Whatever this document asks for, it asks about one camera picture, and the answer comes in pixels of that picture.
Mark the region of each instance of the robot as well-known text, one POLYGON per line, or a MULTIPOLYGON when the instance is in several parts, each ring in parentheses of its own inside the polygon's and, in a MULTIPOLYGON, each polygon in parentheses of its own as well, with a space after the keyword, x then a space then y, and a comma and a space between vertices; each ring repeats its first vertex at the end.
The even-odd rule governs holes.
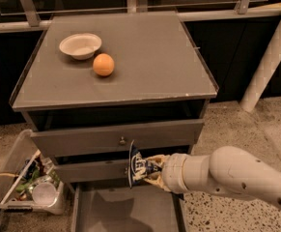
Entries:
POLYGON ((281 210, 281 173, 233 146, 207 156, 176 153, 143 159, 132 142, 128 180, 131 188, 145 181, 175 194, 198 190, 240 200, 258 198, 281 210))

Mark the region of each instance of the plastic bin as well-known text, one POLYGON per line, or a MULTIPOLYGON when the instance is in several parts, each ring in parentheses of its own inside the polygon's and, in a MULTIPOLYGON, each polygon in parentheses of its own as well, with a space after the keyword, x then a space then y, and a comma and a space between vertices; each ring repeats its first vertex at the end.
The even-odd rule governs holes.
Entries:
MULTIPOLYGON (((38 150, 31 139, 31 130, 23 130, 17 137, 10 155, 2 168, 1 172, 18 173, 25 160, 30 159, 38 150)), ((61 182, 57 188, 56 199, 50 206, 38 205, 34 201, 14 201, 13 194, 9 199, 1 204, 2 199, 14 183, 14 178, 0 176, 0 209, 3 210, 30 210, 33 212, 49 212, 54 215, 61 215, 65 209, 66 189, 61 182)))

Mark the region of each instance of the gray tabletop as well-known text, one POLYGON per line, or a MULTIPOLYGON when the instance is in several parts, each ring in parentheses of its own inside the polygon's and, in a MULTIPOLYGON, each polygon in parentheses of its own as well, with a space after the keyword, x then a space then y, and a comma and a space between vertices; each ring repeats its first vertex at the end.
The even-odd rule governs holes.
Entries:
POLYGON ((13 103, 16 111, 213 98, 216 89, 173 12, 56 16, 13 103), (102 39, 115 71, 98 77, 59 44, 76 33, 102 39))

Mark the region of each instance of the box of items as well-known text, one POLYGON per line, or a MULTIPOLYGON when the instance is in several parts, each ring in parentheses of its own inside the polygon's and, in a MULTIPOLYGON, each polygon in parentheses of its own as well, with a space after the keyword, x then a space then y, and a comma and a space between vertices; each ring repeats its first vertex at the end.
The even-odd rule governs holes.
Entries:
POLYGON ((0 209, 49 212, 61 215, 66 189, 24 130, 16 139, 0 172, 0 209))

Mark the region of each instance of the speckled floor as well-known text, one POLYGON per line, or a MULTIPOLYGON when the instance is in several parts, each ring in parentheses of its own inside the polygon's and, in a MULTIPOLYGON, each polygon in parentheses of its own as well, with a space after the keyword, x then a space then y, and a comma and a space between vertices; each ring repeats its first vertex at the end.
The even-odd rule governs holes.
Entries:
MULTIPOLYGON (((17 135, 28 125, 0 127, 0 167, 17 135)), ((252 113, 236 101, 211 103, 195 155, 207 155, 218 147, 240 147, 281 171, 281 98, 260 100, 252 113)), ((72 195, 63 215, 46 213, 0 216, 1 231, 70 231, 72 195)), ((192 192, 185 196, 189 231, 281 231, 281 212, 267 203, 239 201, 192 192)))

